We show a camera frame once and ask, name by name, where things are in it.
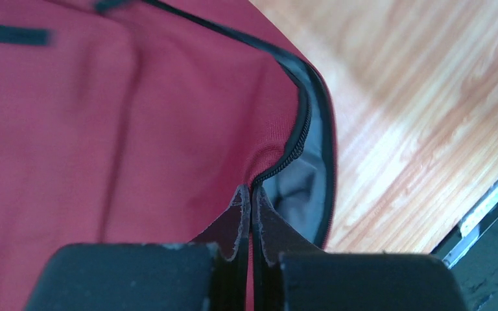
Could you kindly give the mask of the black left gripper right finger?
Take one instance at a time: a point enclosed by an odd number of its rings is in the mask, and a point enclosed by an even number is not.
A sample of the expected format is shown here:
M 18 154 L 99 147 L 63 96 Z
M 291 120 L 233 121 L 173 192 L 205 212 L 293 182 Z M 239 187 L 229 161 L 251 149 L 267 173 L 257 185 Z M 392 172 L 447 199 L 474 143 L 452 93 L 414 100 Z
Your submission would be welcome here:
M 328 253 L 293 229 L 265 190 L 252 197 L 255 310 L 465 310 L 444 263 L 410 253 Z

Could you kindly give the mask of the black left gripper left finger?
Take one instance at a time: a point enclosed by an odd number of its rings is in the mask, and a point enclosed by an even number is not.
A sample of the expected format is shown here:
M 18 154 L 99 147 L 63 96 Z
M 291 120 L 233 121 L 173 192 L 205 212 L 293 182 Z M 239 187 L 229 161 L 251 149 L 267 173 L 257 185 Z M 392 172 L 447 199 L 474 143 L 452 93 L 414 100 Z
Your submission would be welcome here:
M 46 263 L 26 310 L 243 310 L 250 191 L 187 243 L 70 244 Z

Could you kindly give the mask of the red backpack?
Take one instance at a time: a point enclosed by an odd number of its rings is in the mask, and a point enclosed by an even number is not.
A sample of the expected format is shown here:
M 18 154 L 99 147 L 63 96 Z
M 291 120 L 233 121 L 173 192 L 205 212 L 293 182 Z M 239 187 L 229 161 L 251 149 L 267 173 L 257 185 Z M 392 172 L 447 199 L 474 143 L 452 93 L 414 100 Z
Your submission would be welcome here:
M 0 310 L 60 247 L 190 241 L 240 186 L 323 246 L 334 137 L 249 1 L 0 1 Z

